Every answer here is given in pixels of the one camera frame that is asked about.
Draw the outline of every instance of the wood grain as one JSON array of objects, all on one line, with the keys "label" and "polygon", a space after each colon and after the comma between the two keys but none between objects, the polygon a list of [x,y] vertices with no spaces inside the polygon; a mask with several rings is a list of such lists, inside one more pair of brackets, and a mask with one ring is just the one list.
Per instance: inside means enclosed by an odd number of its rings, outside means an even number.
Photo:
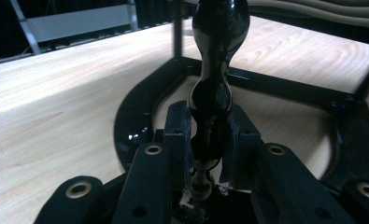
[{"label": "wood grain", "polygon": [[[184,54],[200,59],[185,21]],[[113,144],[117,109],[129,90],[172,55],[172,26],[0,64],[0,223],[30,223],[65,180],[92,175],[104,183],[124,172]],[[369,69],[369,45],[251,19],[231,66],[340,91],[353,91]],[[185,100],[189,77],[158,108]],[[329,158],[328,116],[233,87],[266,142],[284,144],[321,175]]]}]

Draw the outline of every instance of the black metal frame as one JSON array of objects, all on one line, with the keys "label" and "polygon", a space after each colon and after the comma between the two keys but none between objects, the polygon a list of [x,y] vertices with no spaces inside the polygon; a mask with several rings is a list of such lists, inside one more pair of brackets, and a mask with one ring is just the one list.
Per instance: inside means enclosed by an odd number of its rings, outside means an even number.
[{"label": "black metal frame", "polygon": [[[176,15],[180,15],[181,1],[174,1],[174,3]],[[142,217],[147,217],[146,222],[168,222],[168,220],[166,220],[166,214],[170,214],[171,204],[169,202],[171,201],[171,195],[166,192],[170,192],[172,189],[180,189],[179,186],[182,186],[183,183],[177,182],[177,180],[181,179],[182,175],[185,174],[180,174],[180,171],[175,170],[175,166],[170,167],[170,160],[174,161],[175,158],[169,159],[169,156],[167,156],[170,150],[169,147],[160,142],[165,142],[167,145],[176,144],[184,146],[185,138],[188,136],[186,136],[187,133],[183,132],[187,132],[188,127],[186,126],[187,124],[182,122],[185,122],[188,118],[185,118],[186,115],[185,111],[182,109],[182,105],[175,112],[175,115],[179,116],[179,118],[173,119],[175,120],[174,122],[176,122],[176,126],[170,122],[170,124],[167,124],[165,127],[164,132],[162,130],[157,130],[157,132],[154,133],[152,127],[152,113],[161,99],[174,89],[185,76],[199,76],[201,73],[200,61],[181,56],[181,16],[176,16],[174,18],[174,24],[175,57],[150,74],[150,76],[130,91],[122,102],[116,117],[114,128],[115,145],[123,167],[127,171],[130,170],[129,174],[119,176],[104,186],[101,186],[100,183],[96,183],[97,181],[89,179],[88,177],[78,177],[79,180],[88,180],[88,182],[91,183],[94,182],[96,194],[84,197],[81,199],[82,202],[77,201],[76,206],[80,208],[77,210],[70,207],[73,206],[72,201],[64,197],[64,190],[66,190],[67,193],[70,186],[78,183],[78,179],[72,179],[63,183],[56,190],[54,195],[52,195],[49,202],[45,204],[36,223],[43,223],[43,221],[62,221],[60,219],[61,217],[75,215],[73,213],[67,213],[67,211],[71,210],[80,213],[81,217],[86,217],[84,214],[89,214],[90,209],[93,209],[91,213],[96,217],[99,223],[108,223],[111,220],[116,223],[120,223],[120,220],[131,222],[133,220],[138,221],[139,219],[137,218]],[[369,221],[369,202],[365,199],[359,200],[359,192],[356,191],[356,186],[359,181],[363,180],[363,183],[369,183],[369,108],[365,101],[369,94],[369,74],[354,93],[329,90],[236,68],[230,68],[228,81],[232,85],[246,88],[251,91],[274,95],[299,104],[311,105],[328,112],[332,118],[332,125],[335,127],[334,140],[336,148],[334,149],[330,167],[320,182],[332,193],[341,205],[352,214],[352,217],[356,220]],[[154,155],[152,158],[149,156],[151,154],[146,155],[148,151],[152,151],[155,148],[162,149],[163,153],[157,153],[158,155]],[[289,155],[293,155],[288,148],[284,148],[284,150]],[[309,179],[310,174],[306,173],[305,167],[301,166],[301,163],[295,156],[290,156],[291,159],[289,158],[288,160],[279,161],[274,158],[266,159],[270,155],[263,154],[262,152],[258,154],[260,155],[258,155],[257,160],[262,160],[262,162],[256,162],[258,165],[256,170],[259,169],[259,171],[257,171],[255,177],[253,176],[252,178],[254,178],[253,181],[256,183],[254,189],[259,191],[251,194],[252,203],[255,202],[259,205],[259,207],[253,208],[257,218],[264,218],[264,223],[275,223],[279,220],[273,218],[279,217],[279,215],[277,215],[279,211],[280,213],[285,212],[297,216],[299,212],[297,210],[293,212],[293,210],[299,208],[298,205],[304,202],[304,199],[301,197],[305,197],[305,195],[303,193],[294,195],[295,192],[292,192],[292,189],[286,189],[286,187],[288,184],[292,184],[297,177],[300,178],[301,181],[308,181],[309,185],[313,187],[315,183],[313,180]],[[271,168],[272,166],[268,168],[268,164],[279,164],[284,169],[290,168],[295,174],[290,173],[288,175],[287,172],[281,173],[276,168]],[[178,175],[177,178],[172,179],[172,183],[169,182],[169,174],[171,174],[171,172]],[[263,178],[264,173],[275,174],[272,182],[269,177]],[[293,175],[295,175],[295,177],[287,180],[288,183],[285,183],[286,179],[284,179],[284,177]],[[154,182],[146,180],[148,176],[152,176]],[[275,199],[275,203],[271,203],[270,196],[265,196],[262,193],[260,194],[260,192],[263,192],[263,186],[265,184],[267,186],[276,185],[276,187],[278,187],[278,191],[276,191],[275,194],[274,192],[270,192]],[[319,191],[320,188],[315,187],[314,192]],[[237,223],[244,223],[244,220],[246,222],[255,222],[254,213],[252,213],[253,209],[249,203],[249,197],[245,193],[234,191],[230,191],[230,194],[233,195],[230,199],[218,198],[214,201],[214,213],[219,215],[225,214],[226,216],[224,218],[232,218],[230,216],[239,217],[239,219],[234,219],[238,221]],[[309,197],[320,202],[320,200],[317,200],[319,197],[318,195],[311,195]],[[176,202],[176,204],[174,204],[174,213],[179,217],[185,216],[177,213],[177,211],[179,211],[177,202],[180,196],[180,192],[173,194],[173,201]],[[276,206],[285,205],[287,201],[295,202],[295,206],[284,208],[284,211],[274,209]],[[95,202],[101,204],[101,206],[98,208],[94,207]],[[242,210],[225,210],[227,204],[233,207],[240,206]],[[160,211],[162,211],[163,215],[160,216],[161,213],[157,212],[155,208],[162,209]],[[269,217],[260,217],[260,215],[264,214],[265,208],[271,213],[270,218],[272,219],[268,219]],[[325,219],[329,219],[331,215],[326,213],[326,210],[320,207],[320,205],[315,207],[314,212]],[[280,216],[280,218],[296,220],[297,217]],[[92,223],[92,220],[94,219],[77,219],[73,222]],[[306,223],[318,223],[312,222],[312,220],[307,219],[307,217],[304,217],[304,220]]]}]

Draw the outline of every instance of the glossy black object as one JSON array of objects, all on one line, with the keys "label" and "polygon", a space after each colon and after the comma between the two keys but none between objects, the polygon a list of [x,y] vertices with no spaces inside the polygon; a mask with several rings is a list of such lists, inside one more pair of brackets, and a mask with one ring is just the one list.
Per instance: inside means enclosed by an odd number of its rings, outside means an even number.
[{"label": "glossy black object", "polygon": [[201,0],[192,20],[196,45],[202,55],[202,73],[190,96],[197,123],[192,139],[194,159],[210,169],[220,159],[221,125],[233,99],[226,75],[229,62],[246,38],[249,27],[246,0]]},{"label": "glossy black object", "polygon": [[168,223],[171,219],[170,148],[148,143],[135,153],[113,224]]},{"label": "glossy black object", "polygon": [[187,76],[183,71],[186,68],[181,60],[170,60],[141,81],[123,100],[115,118],[114,144],[125,170],[130,169],[135,151],[152,141],[154,107]]}]

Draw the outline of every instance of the black plastic part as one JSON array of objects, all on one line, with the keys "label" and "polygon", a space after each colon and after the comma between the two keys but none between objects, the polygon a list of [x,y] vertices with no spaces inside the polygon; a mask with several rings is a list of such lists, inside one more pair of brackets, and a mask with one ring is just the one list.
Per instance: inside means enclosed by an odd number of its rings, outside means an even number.
[{"label": "black plastic part", "polygon": [[256,160],[279,210],[278,223],[355,223],[287,147],[264,144]]},{"label": "black plastic part", "polygon": [[134,158],[112,223],[170,223],[170,151],[161,143],[140,147]]},{"label": "black plastic part", "polygon": [[103,206],[103,212],[99,218],[99,221],[97,222],[98,224],[111,223],[111,219],[114,216],[115,207],[117,206],[118,199],[121,196],[126,177],[127,173],[119,175],[118,177],[105,183],[104,192],[101,196],[102,203],[97,205],[98,207]]},{"label": "black plastic part", "polygon": [[[82,197],[75,198],[76,193],[86,189],[84,183],[89,184],[89,192]],[[74,198],[69,198],[66,193],[70,191]],[[65,181],[55,190],[50,199],[44,204],[35,224],[67,223],[88,224],[97,223],[101,216],[99,198],[103,193],[102,182],[91,176],[77,176]]]},{"label": "black plastic part", "polygon": [[251,189],[247,172],[248,157],[260,147],[260,132],[238,105],[233,106],[228,121],[232,139],[231,146],[223,152],[220,183],[230,183],[233,189]]},{"label": "black plastic part", "polygon": [[366,186],[363,190],[369,194],[369,180],[354,179],[344,186],[339,201],[358,223],[369,224],[369,197],[361,193],[362,185]]},{"label": "black plastic part", "polygon": [[192,30],[202,55],[202,73],[189,98],[197,123],[192,138],[197,175],[192,180],[219,162],[228,142],[227,118],[233,96],[226,74],[230,60],[246,39],[249,23],[247,0],[203,0],[196,7]]},{"label": "black plastic part", "polygon": [[172,153],[172,189],[184,189],[192,168],[191,114],[186,101],[169,106],[164,125],[163,142]]},{"label": "black plastic part", "polygon": [[163,129],[155,130],[155,134],[154,134],[154,138],[152,139],[152,142],[163,143]]}]

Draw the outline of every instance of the wooden table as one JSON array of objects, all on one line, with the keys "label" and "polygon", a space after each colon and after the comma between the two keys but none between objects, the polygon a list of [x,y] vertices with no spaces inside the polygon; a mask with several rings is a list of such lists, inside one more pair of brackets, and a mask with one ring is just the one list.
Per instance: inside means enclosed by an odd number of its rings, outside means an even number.
[{"label": "wooden table", "polygon": [[[191,21],[184,55],[200,59]],[[172,57],[172,26],[116,36],[0,64],[0,223],[30,223],[65,180],[121,175],[113,144],[116,112],[128,91]],[[353,92],[369,69],[369,45],[252,18],[232,67]],[[187,99],[189,77],[159,106]],[[265,142],[290,147],[320,176],[329,159],[328,116],[305,105],[232,87]]]}]

